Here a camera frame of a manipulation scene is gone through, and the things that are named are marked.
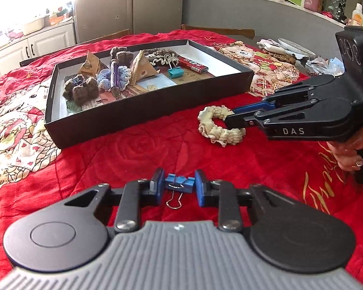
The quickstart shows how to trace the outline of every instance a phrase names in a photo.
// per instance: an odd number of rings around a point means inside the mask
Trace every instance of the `refrigerator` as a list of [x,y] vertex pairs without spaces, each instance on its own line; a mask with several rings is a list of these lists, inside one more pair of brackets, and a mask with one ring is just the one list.
[[180,29],[183,0],[75,0],[77,42],[130,29],[157,34]]

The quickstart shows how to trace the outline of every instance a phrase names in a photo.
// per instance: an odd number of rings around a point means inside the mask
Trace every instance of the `wooden chair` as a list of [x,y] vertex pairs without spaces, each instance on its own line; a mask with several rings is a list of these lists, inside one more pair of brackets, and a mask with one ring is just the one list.
[[[92,39],[92,40],[88,40],[88,41],[85,41],[85,42],[81,42],[80,44],[72,45],[70,47],[64,48],[64,50],[70,49],[70,48],[75,47],[77,45],[88,45],[88,44],[93,44],[95,42],[99,42],[99,41],[103,41],[103,40],[113,40],[113,39],[117,39],[117,38],[121,38],[121,37],[124,37],[124,36],[131,35],[131,34],[132,33],[131,33],[130,29],[125,29],[125,30],[121,30],[119,32],[116,32],[114,34],[102,36],[102,37],[99,37],[99,38],[96,38],[96,39]],[[52,55],[54,53],[57,53],[57,52],[59,52],[61,50],[63,50],[63,49],[60,49],[60,50],[57,50],[57,51],[54,51],[54,52],[50,52],[50,53],[44,54],[44,55],[39,56],[39,57],[35,57],[35,58],[31,58],[31,59],[24,60],[24,61],[20,62],[19,64],[20,64],[21,67],[27,66],[30,63],[34,62],[37,59],[40,59],[43,56],[50,56],[50,55]]]
[[256,35],[254,29],[234,29],[234,28],[211,28],[211,27],[195,27],[190,25],[181,25],[182,30],[206,30],[208,32],[214,32],[221,35],[230,35],[230,36],[244,36],[246,38],[253,39]]

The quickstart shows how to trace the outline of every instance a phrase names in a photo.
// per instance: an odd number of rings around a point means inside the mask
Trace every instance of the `white cabinet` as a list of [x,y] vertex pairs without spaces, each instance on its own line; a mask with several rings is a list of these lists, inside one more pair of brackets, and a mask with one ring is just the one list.
[[28,37],[33,57],[70,47],[76,43],[73,25],[58,26],[40,34]]
[[20,67],[21,61],[31,58],[27,39],[0,50],[0,76]]

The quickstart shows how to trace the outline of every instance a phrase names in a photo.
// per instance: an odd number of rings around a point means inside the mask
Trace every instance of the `knitted scrunchie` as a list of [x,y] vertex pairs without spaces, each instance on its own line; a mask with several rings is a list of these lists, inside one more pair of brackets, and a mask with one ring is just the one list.
[[229,114],[234,114],[234,112],[225,106],[210,106],[204,108],[203,111],[199,112],[198,116],[198,120],[200,121],[199,132],[203,136],[208,137],[211,143],[218,142],[222,147],[225,147],[227,144],[238,144],[246,134],[245,129],[224,129],[221,126],[217,126],[212,120],[213,118],[224,120]]

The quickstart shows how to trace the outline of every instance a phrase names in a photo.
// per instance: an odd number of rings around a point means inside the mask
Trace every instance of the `plastic bottle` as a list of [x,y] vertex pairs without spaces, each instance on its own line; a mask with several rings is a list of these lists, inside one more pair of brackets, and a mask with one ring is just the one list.
[[352,12],[351,25],[353,25],[353,26],[362,26],[363,25],[362,5],[360,3],[356,4],[356,9],[353,10],[353,12]]

